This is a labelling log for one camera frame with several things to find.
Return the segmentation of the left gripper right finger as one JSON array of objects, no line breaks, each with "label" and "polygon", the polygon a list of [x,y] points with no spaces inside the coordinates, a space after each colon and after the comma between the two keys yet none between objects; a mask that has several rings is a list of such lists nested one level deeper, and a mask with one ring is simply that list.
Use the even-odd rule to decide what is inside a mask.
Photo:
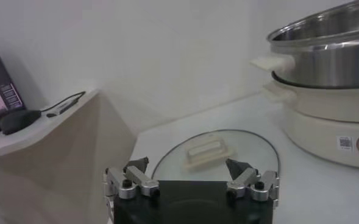
[{"label": "left gripper right finger", "polygon": [[263,174],[249,163],[226,159],[231,181],[227,182],[226,196],[229,203],[249,194],[257,202],[272,201],[274,208],[279,205],[280,177],[276,171],[267,170]]}]

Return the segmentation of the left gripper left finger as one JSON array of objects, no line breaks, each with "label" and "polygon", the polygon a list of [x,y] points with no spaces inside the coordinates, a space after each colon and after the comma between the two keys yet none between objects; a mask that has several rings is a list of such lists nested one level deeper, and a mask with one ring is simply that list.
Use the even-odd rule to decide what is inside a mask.
[{"label": "left gripper left finger", "polygon": [[129,161],[124,168],[109,167],[104,171],[105,207],[108,211],[160,209],[160,183],[145,174],[147,157]]}]

